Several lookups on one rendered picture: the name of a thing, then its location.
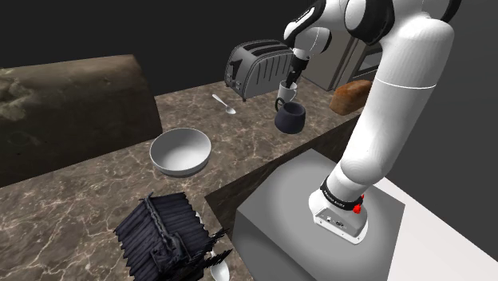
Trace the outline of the white mug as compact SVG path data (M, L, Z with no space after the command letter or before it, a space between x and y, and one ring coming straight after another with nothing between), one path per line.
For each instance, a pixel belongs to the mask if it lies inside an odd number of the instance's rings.
M285 102L292 101L297 95L297 85L292 82L289 87L287 87L286 81L281 81L279 84L279 91L277 97L282 98Z

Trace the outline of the silver two-slot toaster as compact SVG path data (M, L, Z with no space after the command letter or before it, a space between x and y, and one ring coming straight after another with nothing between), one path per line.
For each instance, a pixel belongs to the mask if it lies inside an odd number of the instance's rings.
M228 58L225 85L243 101L278 90L291 71L292 57L293 51L274 39L241 43Z

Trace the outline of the dark blue mug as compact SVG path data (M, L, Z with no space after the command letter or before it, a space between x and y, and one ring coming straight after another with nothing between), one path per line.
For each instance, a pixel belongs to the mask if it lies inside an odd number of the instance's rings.
M285 102L281 97L275 100L275 127L286 134L300 133L306 122L306 109L299 103Z

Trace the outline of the brown bread loaf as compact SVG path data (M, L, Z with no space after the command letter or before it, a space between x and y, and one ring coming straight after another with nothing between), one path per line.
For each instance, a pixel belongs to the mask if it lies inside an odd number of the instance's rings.
M371 81L357 80L336 88L329 105L330 109L341 116L360 109L366 104L371 87Z

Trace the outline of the silver spoon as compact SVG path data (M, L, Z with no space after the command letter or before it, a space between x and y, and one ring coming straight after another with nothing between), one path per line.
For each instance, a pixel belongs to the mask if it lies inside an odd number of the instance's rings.
M231 114L231 115L236 114L236 111L231 106L226 104L218 95L212 94L212 97L215 98L219 103L221 103L222 105L225 106L226 113Z

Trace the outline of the white bowl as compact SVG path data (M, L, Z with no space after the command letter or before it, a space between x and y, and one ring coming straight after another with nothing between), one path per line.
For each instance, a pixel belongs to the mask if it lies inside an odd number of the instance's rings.
M151 144L149 156L163 174L186 177L199 172L209 161L211 141L208 136L192 128L170 129Z

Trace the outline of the grey robot stand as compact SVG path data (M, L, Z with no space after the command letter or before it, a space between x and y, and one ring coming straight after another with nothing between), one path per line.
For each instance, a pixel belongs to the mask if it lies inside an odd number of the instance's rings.
M254 281L387 281L405 205L370 187L364 240L317 225L308 199L335 163L310 149L275 169L238 207L232 243Z

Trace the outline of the white rounded utensil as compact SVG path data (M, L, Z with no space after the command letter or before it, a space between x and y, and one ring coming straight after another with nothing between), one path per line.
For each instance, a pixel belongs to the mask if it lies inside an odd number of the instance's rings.
M210 267L211 276L215 281L230 281L230 271L225 259L231 253L231 250L224 251L217 255L214 251L210 252L211 257L215 260Z

